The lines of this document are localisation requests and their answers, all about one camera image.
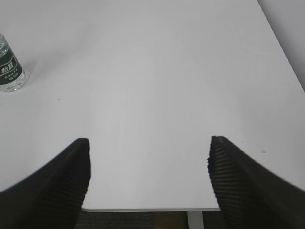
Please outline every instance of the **gray carpet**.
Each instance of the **gray carpet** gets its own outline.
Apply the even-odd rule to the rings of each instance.
[[[221,212],[203,212],[204,229],[225,229]],[[188,229],[186,212],[85,212],[75,229]]]
[[[153,229],[152,212],[85,212],[82,211],[75,229]]]

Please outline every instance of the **table surface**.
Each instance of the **table surface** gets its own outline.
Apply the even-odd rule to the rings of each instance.
[[[305,189],[305,95],[256,0],[10,0],[0,190],[90,139],[89,210],[218,208],[211,136]]]

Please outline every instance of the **bottle label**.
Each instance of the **bottle label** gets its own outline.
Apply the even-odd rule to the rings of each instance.
[[[8,84],[16,80],[22,73],[22,67],[12,50],[0,57],[0,85]]]

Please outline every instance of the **water bottle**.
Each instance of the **water bottle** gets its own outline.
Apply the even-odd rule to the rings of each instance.
[[[9,44],[0,34],[0,91],[14,92],[28,80]]]

